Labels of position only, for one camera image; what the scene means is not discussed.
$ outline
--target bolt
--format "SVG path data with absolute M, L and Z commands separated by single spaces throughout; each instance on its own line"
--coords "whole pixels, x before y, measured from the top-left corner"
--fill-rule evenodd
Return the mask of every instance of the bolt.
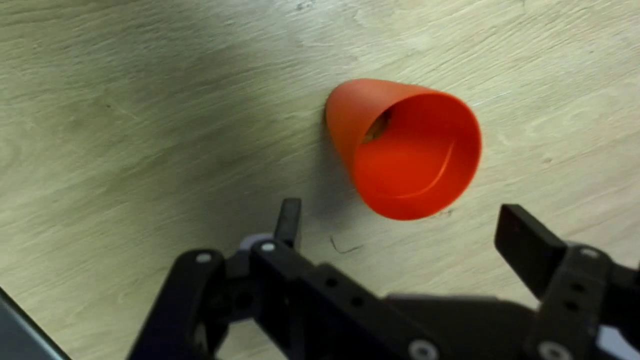
M 574 357 L 558 343 L 540 343 L 539 354 L 545 360 L 574 360 Z
M 272 253 L 272 251 L 277 251 L 277 246 L 275 246 L 275 242 L 265 242 L 265 245 L 261 246 L 261 251 L 262 251 L 262 253 Z
M 600 254 L 593 248 L 581 248 L 581 254 L 591 256 L 591 259 L 600 259 Z
M 267 240 L 275 240 L 275 234 L 271 234 L 271 232 L 251 234 L 251 236 L 243 238 L 241 251 L 253 251 L 255 245 L 267 242 Z
M 197 263 L 198 263 L 198 264 L 208 264 L 208 263 L 212 263 L 212 260 L 215 260 L 215 256 L 208 254 L 208 253 L 203 253 L 203 254 L 197 256 Z
M 412 360 L 439 360 L 439 349 L 427 341 L 412 341 L 408 354 Z

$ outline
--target plastic cup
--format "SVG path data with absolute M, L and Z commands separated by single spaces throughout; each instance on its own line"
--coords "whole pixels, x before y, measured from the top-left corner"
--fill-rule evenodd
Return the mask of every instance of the plastic cup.
M 481 165 L 482 137 L 472 110 L 423 86 L 345 82 L 328 96 L 327 127 L 363 200 L 394 221 L 448 209 Z

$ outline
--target wooden table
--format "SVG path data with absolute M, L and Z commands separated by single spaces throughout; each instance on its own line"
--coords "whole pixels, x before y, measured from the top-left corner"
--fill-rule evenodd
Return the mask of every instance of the wooden table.
M 0 54 L 0 287 L 72 358 L 125 358 L 172 260 L 230 254 L 284 197 L 303 254 L 378 295 L 535 304 L 492 248 L 503 203 L 640 259 L 639 0 L 4 0 Z M 477 110 L 481 175 L 440 216 L 357 198 L 322 104 L 360 77 Z

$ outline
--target table surface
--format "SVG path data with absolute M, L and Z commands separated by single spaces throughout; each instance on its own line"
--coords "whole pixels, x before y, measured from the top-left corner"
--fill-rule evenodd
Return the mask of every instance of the table surface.
M 4 0 L 0 287 L 72 358 L 125 358 L 174 259 L 304 200 L 303 254 L 376 295 L 535 304 L 492 248 L 521 203 L 637 264 L 639 0 Z M 439 216 L 370 212 L 322 129 L 350 79 L 465 99 L 484 131 Z M 279 358 L 251 324 L 226 358 Z

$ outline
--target orange cup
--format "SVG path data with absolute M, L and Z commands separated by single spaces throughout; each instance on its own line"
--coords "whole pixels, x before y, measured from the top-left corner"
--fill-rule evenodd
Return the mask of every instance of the orange cup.
M 328 96 L 327 127 L 363 200 L 396 221 L 444 210 L 481 165 L 482 137 L 472 110 L 423 86 L 345 82 Z

